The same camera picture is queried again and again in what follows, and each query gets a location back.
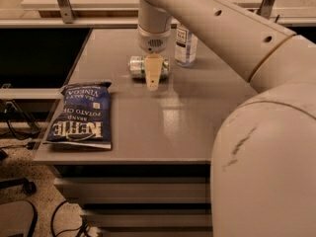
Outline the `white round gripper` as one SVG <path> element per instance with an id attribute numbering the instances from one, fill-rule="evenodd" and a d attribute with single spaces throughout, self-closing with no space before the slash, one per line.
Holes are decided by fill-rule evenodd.
<path id="1" fill-rule="evenodd" d="M 168 45 L 171 34 L 170 25 L 138 25 L 139 46 L 151 53 L 144 58 L 145 81 L 149 91 L 155 91 L 159 87 L 159 80 L 164 61 L 160 54 Z"/>

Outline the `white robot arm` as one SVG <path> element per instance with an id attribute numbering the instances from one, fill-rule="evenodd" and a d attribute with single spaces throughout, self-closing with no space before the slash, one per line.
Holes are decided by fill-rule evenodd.
<path id="1" fill-rule="evenodd" d="M 226 0 L 140 1 L 145 32 L 174 17 L 256 92 L 213 143 L 213 237 L 316 237 L 315 44 Z"/>

